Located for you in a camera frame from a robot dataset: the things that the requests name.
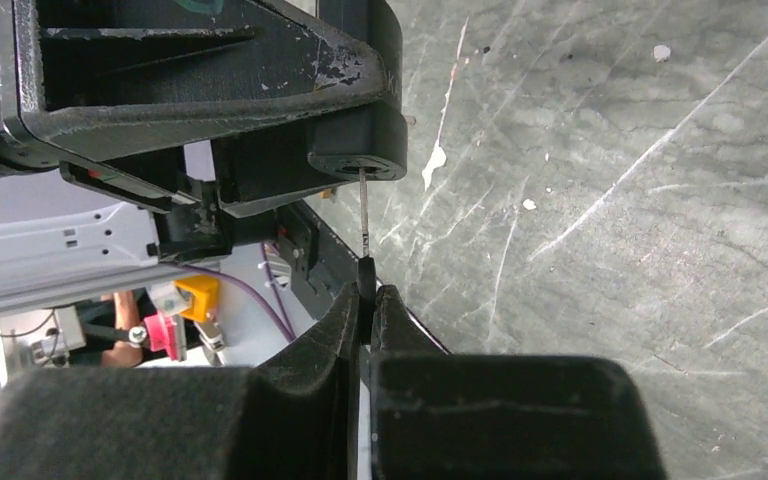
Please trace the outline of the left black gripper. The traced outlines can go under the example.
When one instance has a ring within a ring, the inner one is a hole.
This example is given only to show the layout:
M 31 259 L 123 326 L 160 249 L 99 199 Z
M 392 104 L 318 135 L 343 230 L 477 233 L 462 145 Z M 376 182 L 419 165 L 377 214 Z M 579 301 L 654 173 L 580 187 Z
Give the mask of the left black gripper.
M 285 1 L 0 1 L 0 178 L 151 211 L 165 262 L 232 246 L 186 144 L 390 96 L 370 45 Z

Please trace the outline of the black head key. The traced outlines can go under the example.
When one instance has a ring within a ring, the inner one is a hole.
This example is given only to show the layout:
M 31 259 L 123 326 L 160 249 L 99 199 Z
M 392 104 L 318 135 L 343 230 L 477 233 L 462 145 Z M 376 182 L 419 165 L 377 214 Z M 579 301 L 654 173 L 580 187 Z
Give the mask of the black head key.
M 368 214 L 367 171 L 361 167 L 359 175 L 361 256 L 357 262 L 357 287 L 359 293 L 358 334 L 364 345 L 371 342 L 372 324 L 376 299 L 376 266 L 370 256 L 370 232 Z

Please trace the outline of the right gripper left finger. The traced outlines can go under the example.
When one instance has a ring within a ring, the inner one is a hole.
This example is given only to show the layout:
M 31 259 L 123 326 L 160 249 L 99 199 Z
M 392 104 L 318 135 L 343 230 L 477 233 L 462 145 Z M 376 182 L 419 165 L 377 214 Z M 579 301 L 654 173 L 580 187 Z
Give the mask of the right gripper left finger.
M 0 479 L 353 479 L 359 313 L 347 284 L 255 368 L 20 375 L 0 391 Z

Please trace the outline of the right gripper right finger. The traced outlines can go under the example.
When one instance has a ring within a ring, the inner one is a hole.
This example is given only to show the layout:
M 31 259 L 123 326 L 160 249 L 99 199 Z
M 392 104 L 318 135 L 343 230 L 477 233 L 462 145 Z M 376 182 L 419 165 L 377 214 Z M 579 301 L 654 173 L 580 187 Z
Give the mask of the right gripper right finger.
M 381 287 L 370 356 L 376 479 L 663 479 L 637 386 L 575 355 L 453 354 Z

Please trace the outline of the black padlock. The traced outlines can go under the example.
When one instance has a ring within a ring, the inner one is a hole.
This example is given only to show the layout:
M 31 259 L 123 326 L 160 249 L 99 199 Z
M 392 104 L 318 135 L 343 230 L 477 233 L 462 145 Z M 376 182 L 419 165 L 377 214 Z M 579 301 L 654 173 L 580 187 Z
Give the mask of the black padlock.
M 357 181 L 395 181 L 407 172 L 402 115 L 402 31 L 384 1 L 320 1 L 316 15 L 370 45 L 391 76 L 377 102 L 245 132 L 211 143 L 218 203 L 245 218 Z

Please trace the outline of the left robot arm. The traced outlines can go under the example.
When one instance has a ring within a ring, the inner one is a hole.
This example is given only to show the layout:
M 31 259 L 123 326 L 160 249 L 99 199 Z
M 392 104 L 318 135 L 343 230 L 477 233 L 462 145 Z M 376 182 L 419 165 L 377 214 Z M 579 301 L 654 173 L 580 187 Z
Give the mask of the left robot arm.
M 385 1 L 0 1 L 0 315 L 219 259 L 401 179 Z

